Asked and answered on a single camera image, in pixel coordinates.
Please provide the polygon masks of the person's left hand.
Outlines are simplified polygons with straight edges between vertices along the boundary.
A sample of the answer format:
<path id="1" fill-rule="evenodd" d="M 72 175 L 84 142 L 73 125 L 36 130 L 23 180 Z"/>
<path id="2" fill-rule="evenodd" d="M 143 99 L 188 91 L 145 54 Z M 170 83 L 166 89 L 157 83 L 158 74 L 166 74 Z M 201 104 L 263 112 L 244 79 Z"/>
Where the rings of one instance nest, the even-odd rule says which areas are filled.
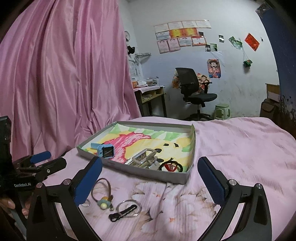
<path id="1" fill-rule="evenodd" d="M 30 205 L 31 205 L 31 200 L 32 198 L 30 197 L 26 202 L 25 202 L 25 207 L 22 209 L 22 213 L 23 215 L 25 216 L 25 218 L 28 217 L 29 215 L 29 209 L 30 209 Z M 1 205 L 1 208 L 7 212 L 7 213 L 10 213 L 11 210 L 14 210 L 15 209 L 15 203 L 9 199 L 9 198 L 1 198 L 0 199 L 0 205 Z"/>

